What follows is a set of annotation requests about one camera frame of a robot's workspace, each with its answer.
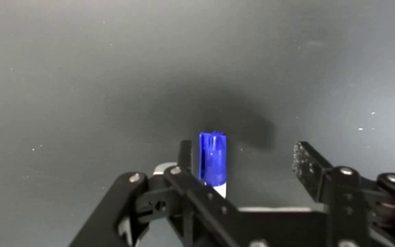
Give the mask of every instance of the screw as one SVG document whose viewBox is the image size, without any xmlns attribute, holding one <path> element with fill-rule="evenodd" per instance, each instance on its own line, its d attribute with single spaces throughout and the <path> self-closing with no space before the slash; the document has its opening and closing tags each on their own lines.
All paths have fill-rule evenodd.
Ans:
<svg viewBox="0 0 395 247">
<path fill-rule="evenodd" d="M 260 240 L 251 241 L 250 247 L 269 247 L 269 245 L 268 245 L 266 240 L 260 239 Z"/>
<path fill-rule="evenodd" d="M 395 182 L 395 175 L 394 175 L 394 174 L 389 175 L 387 178 L 389 178 L 391 182 Z"/>
<path fill-rule="evenodd" d="M 345 175 L 351 175 L 351 174 L 353 174 L 353 170 L 351 170 L 351 169 L 347 169 L 347 167 L 342 167 L 342 169 L 341 169 L 341 173 L 345 174 Z"/>
<path fill-rule="evenodd" d="M 338 247 L 358 247 L 358 244 L 354 240 L 345 239 L 338 243 Z"/>
<path fill-rule="evenodd" d="M 140 173 L 136 173 L 136 174 L 133 174 L 133 175 L 129 177 L 129 181 L 131 181 L 131 182 L 138 182 L 138 181 L 140 181 L 140 178 L 142 178 L 142 177 L 140 177 Z"/>
<path fill-rule="evenodd" d="M 181 167 L 180 166 L 175 166 L 175 169 L 170 170 L 172 174 L 180 174 L 181 173 Z"/>
</svg>

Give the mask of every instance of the gray surface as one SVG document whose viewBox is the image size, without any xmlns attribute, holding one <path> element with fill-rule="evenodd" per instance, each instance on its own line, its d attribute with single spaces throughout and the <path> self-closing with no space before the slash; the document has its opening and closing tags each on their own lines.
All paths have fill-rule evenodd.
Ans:
<svg viewBox="0 0 395 247">
<path fill-rule="evenodd" d="M 236 204 L 310 203 L 295 140 L 395 170 L 395 1 L 0 1 L 2 247 L 66 245 L 202 129 L 231 136 Z"/>
</svg>

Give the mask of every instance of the gray backdrop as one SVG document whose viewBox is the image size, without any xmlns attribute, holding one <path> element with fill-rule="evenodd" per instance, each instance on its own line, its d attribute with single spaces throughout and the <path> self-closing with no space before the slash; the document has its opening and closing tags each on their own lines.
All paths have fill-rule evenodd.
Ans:
<svg viewBox="0 0 395 247">
<path fill-rule="evenodd" d="M 212 129 L 239 206 L 312 203 L 297 140 L 395 170 L 395 1 L 0 1 L 0 247 L 68 245 L 118 174 Z"/>
</svg>

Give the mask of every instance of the bolt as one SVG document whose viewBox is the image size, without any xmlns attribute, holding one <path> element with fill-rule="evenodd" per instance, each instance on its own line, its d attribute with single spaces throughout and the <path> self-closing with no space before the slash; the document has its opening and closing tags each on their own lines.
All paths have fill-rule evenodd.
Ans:
<svg viewBox="0 0 395 247">
<path fill-rule="evenodd" d="M 138 181 L 140 181 L 140 178 L 142 178 L 142 177 L 140 177 L 140 173 L 136 173 L 136 174 L 133 174 L 133 175 L 129 177 L 129 181 L 131 181 L 131 182 L 138 182 Z"/>
<path fill-rule="evenodd" d="M 387 178 L 389 178 L 391 182 L 395 182 L 395 174 L 390 174 Z"/>
<path fill-rule="evenodd" d="M 260 239 L 260 240 L 251 241 L 250 247 L 269 247 L 269 245 L 268 245 L 266 240 Z"/>
<path fill-rule="evenodd" d="M 351 174 L 353 174 L 353 170 L 349 169 L 349 167 L 342 167 L 342 169 L 341 169 L 341 173 L 345 174 L 345 175 L 351 175 Z"/>
<path fill-rule="evenodd" d="M 181 167 L 180 166 L 175 166 L 175 169 L 170 170 L 172 174 L 180 174 L 181 173 Z"/>
<path fill-rule="evenodd" d="M 358 244 L 354 240 L 345 239 L 338 243 L 338 247 L 358 247 Z"/>
</svg>

